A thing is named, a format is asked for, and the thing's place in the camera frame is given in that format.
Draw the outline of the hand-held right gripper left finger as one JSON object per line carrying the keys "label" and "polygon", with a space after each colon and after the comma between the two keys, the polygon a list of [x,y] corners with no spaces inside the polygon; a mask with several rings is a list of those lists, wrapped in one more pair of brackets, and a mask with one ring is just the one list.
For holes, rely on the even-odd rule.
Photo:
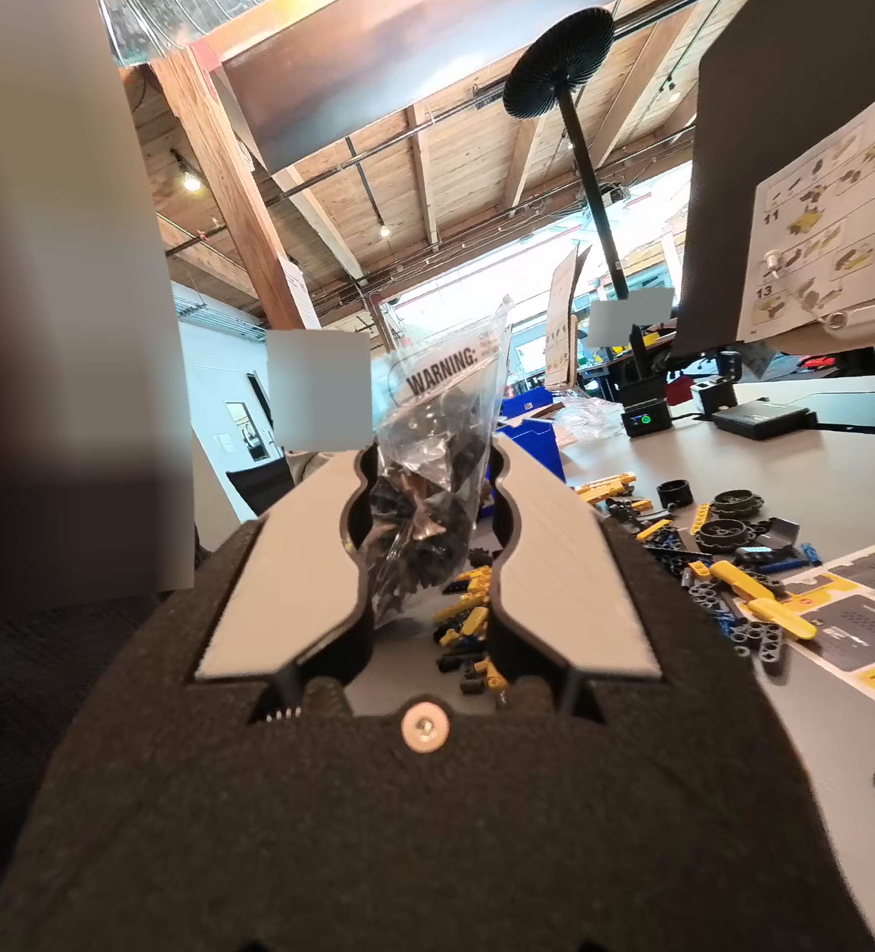
{"label": "hand-held right gripper left finger", "polygon": [[369,570],[375,444],[333,454],[260,518],[193,678],[255,686],[251,720],[301,715],[315,678],[352,684],[375,645]]}

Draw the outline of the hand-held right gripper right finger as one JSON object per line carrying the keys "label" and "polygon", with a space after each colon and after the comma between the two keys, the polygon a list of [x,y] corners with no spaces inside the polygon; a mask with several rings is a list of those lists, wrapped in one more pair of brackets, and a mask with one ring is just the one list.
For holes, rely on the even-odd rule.
{"label": "hand-held right gripper right finger", "polygon": [[527,450],[494,435],[488,651],[511,685],[550,688],[561,713],[596,683],[660,684],[662,670],[595,511]]}

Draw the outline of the pile of toy building pieces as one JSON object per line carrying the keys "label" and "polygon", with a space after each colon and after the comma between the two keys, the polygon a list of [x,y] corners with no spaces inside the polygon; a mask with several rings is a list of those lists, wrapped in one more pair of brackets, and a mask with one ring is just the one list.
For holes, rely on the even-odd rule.
{"label": "pile of toy building pieces", "polygon": [[[781,550],[757,544],[781,530],[781,520],[746,521],[760,512],[762,497],[731,490],[699,505],[691,526],[680,529],[673,519],[678,509],[654,508],[650,500],[638,498],[635,481],[633,472],[622,472],[576,486],[574,493],[634,530],[634,540],[679,581],[737,656],[753,660],[771,678],[783,678],[788,643],[811,640],[814,628],[784,606],[788,595],[782,582],[770,576],[789,566],[770,562]],[[456,674],[466,696],[491,692],[503,708],[508,681],[488,652],[492,567],[501,555],[501,545],[469,550],[466,568],[441,589],[456,601],[434,615],[433,640],[440,650],[440,673]]]}

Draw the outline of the clear bag of black pieces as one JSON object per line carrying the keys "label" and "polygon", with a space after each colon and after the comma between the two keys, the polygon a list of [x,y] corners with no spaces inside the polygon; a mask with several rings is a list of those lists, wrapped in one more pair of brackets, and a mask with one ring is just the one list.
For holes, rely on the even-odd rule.
{"label": "clear bag of black pieces", "polygon": [[377,475],[361,544],[375,627],[450,582],[468,554],[508,374],[514,302],[376,361]]}

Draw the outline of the black office chair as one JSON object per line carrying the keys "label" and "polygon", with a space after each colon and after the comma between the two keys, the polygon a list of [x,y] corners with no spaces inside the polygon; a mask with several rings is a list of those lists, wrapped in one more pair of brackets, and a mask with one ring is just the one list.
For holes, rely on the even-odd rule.
{"label": "black office chair", "polygon": [[247,470],[229,471],[226,476],[256,517],[262,516],[296,485],[285,457]]}

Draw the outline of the large blue plastic bin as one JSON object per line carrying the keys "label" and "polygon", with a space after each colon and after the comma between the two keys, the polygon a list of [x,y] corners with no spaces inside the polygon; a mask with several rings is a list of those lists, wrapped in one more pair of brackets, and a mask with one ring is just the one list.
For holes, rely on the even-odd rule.
{"label": "large blue plastic bin", "polygon": [[502,401],[499,430],[565,482],[553,419],[562,409],[549,390],[533,387]]}

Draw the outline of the black power bank green display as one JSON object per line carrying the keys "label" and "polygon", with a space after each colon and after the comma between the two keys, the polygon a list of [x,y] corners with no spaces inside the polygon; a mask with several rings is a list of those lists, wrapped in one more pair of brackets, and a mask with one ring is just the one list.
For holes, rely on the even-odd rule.
{"label": "black power bank green display", "polygon": [[673,417],[665,397],[653,397],[625,405],[622,424],[626,435],[635,439],[672,428]]}

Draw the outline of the black charger block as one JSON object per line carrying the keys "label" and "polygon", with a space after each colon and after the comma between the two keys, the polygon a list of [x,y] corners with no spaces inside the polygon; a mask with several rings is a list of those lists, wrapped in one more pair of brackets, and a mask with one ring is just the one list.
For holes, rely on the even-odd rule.
{"label": "black charger block", "polygon": [[736,407],[739,402],[734,383],[720,376],[696,381],[691,387],[696,412],[710,418],[713,414]]}

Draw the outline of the flat black box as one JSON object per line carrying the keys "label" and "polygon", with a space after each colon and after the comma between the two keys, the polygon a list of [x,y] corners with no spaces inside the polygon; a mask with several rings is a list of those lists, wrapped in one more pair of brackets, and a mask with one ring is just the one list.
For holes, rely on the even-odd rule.
{"label": "flat black box", "polygon": [[808,408],[772,404],[765,400],[723,409],[710,421],[718,429],[762,442],[805,429],[815,429],[816,414]]}

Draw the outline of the cardboard stand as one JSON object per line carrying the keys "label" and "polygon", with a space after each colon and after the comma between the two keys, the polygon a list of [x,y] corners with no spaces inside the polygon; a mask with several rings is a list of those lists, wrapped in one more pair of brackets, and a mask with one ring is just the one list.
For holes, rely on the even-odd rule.
{"label": "cardboard stand", "polygon": [[573,302],[576,284],[591,248],[574,250],[557,266],[550,285],[547,307],[544,359],[544,387],[550,393],[564,393],[576,386],[577,319]]}

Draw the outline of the yellow grey sticker sheet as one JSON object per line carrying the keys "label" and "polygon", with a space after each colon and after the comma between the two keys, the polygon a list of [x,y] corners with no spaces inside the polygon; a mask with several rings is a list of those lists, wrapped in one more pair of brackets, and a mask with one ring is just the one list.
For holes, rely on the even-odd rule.
{"label": "yellow grey sticker sheet", "polygon": [[875,545],[783,581],[786,606],[815,629],[801,654],[875,700]]}

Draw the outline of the black desk mat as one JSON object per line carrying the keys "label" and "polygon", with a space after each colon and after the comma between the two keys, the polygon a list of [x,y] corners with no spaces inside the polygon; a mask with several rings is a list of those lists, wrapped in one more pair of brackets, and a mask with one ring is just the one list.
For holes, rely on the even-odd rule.
{"label": "black desk mat", "polygon": [[817,429],[875,435],[875,391],[816,393],[791,406],[814,414]]}

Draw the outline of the black pole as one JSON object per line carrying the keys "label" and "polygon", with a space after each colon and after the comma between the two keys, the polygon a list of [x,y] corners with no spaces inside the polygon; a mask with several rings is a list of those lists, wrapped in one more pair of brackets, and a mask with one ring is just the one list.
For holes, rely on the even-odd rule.
{"label": "black pole", "polygon": [[572,13],[522,54],[506,80],[502,100],[506,113],[518,120],[539,118],[553,106],[560,108],[617,302],[622,303],[630,296],[629,287],[574,105],[574,92],[598,71],[613,38],[614,20],[607,10],[587,7]]}

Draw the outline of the open instruction booklet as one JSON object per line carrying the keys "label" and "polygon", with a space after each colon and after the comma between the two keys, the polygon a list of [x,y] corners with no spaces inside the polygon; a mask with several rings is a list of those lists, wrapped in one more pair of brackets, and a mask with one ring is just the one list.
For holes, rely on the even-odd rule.
{"label": "open instruction booklet", "polygon": [[875,102],[761,182],[738,337],[803,327],[875,301]]}

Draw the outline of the black monitor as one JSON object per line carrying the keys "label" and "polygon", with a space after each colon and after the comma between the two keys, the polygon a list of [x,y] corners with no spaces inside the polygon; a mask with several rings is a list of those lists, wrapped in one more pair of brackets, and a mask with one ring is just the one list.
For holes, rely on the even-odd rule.
{"label": "black monitor", "polygon": [[676,357],[733,344],[760,182],[875,101],[875,1],[750,1],[702,56]]}

